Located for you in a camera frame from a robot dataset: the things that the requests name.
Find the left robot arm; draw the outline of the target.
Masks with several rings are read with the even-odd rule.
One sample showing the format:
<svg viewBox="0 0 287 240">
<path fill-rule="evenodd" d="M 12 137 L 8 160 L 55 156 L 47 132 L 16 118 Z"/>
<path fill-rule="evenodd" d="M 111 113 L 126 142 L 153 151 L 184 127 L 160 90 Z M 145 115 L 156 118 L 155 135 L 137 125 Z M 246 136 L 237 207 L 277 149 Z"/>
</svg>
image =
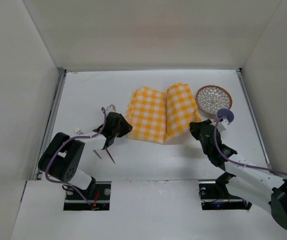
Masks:
<svg viewBox="0 0 287 240">
<path fill-rule="evenodd" d="M 58 132 L 39 159 L 38 169 L 50 182 L 86 191 L 95 180 L 79 168 L 83 151 L 106 150 L 115 138 L 122 138 L 132 129 L 122 114 L 112 111 L 104 116 L 103 124 L 90 133 L 69 136 Z"/>
</svg>

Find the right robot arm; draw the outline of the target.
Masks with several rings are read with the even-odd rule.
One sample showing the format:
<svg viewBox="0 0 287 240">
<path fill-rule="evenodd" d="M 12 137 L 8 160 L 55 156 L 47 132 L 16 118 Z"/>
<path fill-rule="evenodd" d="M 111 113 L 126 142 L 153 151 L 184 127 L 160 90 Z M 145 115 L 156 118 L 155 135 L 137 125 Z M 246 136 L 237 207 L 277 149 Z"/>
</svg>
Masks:
<svg viewBox="0 0 287 240">
<path fill-rule="evenodd" d="M 285 173 L 251 164 L 236 150 L 222 143 L 219 126 L 227 127 L 228 120 L 214 123 L 207 119 L 191 122 L 189 131 L 200 142 L 203 153 L 223 174 L 216 182 L 230 195 L 242 198 L 269 213 L 274 221 L 287 230 L 287 178 Z"/>
</svg>

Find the yellow white checkered cloth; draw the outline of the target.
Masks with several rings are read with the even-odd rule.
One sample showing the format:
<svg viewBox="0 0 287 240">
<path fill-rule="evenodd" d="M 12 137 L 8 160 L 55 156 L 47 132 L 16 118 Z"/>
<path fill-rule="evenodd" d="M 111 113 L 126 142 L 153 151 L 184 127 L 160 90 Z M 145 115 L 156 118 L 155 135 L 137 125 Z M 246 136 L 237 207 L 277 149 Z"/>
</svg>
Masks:
<svg viewBox="0 0 287 240">
<path fill-rule="evenodd" d="M 198 105 L 186 83 L 176 83 L 166 92 L 141 87 L 132 93 L 125 119 L 132 126 L 132 140 L 166 144 L 185 134 L 190 123 L 200 122 Z"/>
</svg>

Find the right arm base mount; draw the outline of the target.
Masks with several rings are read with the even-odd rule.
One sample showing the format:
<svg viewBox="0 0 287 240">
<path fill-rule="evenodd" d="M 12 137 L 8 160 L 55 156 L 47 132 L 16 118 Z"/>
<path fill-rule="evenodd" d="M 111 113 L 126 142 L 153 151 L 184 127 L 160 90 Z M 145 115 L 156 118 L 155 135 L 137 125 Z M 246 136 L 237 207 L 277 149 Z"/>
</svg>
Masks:
<svg viewBox="0 0 287 240">
<path fill-rule="evenodd" d="M 198 196 L 204 211 L 250 210 L 252 203 L 235 195 L 231 195 L 226 185 L 232 176 L 223 173 L 216 180 L 202 180 L 199 182 Z"/>
</svg>

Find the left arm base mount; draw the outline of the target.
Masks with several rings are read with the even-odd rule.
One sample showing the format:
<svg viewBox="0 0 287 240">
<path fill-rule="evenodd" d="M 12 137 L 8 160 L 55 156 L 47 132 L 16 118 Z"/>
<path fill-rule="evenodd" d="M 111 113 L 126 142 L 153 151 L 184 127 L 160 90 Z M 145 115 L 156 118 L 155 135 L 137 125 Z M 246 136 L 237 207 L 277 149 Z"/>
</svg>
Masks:
<svg viewBox="0 0 287 240">
<path fill-rule="evenodd" d="M 64 211 L 110 210 L 111 181 L 96 181 L 92 178 L 86 190 L 78 189 L 86 200 L 71 186 L 63 184 L 61 187 L 65 191 Z"/>
</svg>

